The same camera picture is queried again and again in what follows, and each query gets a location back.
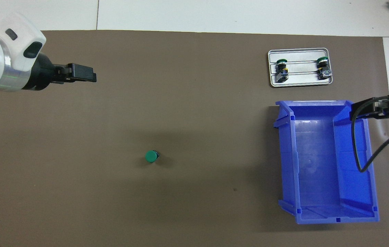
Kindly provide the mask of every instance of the brown mat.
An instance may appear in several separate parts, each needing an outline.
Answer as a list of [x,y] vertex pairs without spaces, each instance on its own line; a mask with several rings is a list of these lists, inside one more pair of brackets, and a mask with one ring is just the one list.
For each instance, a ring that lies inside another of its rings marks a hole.
[[[54,63],[98,83],[0,92],[0,244],[389,246],[389,146],[379,223],[297,225],[278,206],[278,100],[388,94],[382,38],[44,32]],[[333,84],[270,87],[271,49],[326,47]],[[389,121],[370,121],[372,146]],[[157,164],[144,160],[158,150]]]

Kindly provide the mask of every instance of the green round cap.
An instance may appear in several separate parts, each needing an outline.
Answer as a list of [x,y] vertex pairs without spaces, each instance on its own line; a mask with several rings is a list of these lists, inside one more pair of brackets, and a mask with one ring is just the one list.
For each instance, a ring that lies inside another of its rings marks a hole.
[[317,62],[320,62],[322,60],[328,60],[328,59],[329,59],[328,57],[320,57],[320,58],[317,59]]
[[156,159],[160,156],[160,154],[155,150],[150,150],[146,153],[146,160],[149,163],[153,163],[156,161]]

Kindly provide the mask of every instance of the green push button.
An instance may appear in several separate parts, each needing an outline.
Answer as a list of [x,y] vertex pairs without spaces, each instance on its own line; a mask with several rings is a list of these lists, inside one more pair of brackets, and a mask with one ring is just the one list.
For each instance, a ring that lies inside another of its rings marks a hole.
[[149,163],[153,163],[160,156],[160,154],[155,150],[150,150],[146,153],[146,160]]

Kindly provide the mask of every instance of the blue bin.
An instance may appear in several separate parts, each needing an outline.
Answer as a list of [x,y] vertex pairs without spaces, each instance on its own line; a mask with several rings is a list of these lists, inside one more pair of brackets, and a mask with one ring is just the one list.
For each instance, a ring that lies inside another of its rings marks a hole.
[[[352,102],[279,101],[283,200],[298,224],[379,221],[375,173],[356,168],[349,112]],[[358,119],[356,145],[364,165],[372,154],[368,122]]]

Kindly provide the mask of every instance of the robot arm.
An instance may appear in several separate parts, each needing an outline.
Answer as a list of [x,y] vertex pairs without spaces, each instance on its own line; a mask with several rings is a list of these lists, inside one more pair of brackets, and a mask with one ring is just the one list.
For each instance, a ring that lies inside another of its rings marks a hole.
[[0,91],[42,90],[50,83],[91,81],[93,68],[52,64],[40,50],[45,36],[27,18],[13,13],[0,23]]

